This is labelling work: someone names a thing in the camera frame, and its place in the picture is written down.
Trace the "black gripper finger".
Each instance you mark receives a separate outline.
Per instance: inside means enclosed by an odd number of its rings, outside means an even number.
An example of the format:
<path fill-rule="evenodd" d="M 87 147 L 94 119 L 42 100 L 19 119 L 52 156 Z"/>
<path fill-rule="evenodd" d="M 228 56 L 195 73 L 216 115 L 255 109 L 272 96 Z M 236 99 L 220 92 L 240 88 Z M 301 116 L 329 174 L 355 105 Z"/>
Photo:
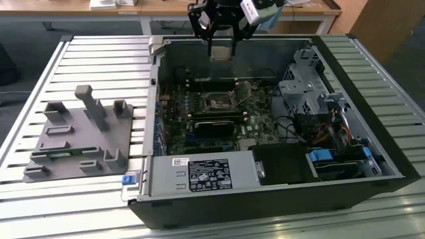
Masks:
<path fill-rule="evenodd" d="M 188 17 L 192 25 L 195 37 L 207 42 L 208 57 L 212 56 L 212 38 L 214 29 L 211 27 L 211 19 L 208 13 L 212 10 L 214 3 L 191 3 L 188 4 Z"/>
<path fill-rule="evenodd" d="M 252 25 L 248 22 L 247 17 L 244 16 L 239 19 L 232 25 L 232 47 L 231 47 L 231 55 L 235 56 L 236 54 L 236 45 L 244 39 L 251 39 L 258 25 Z"/>

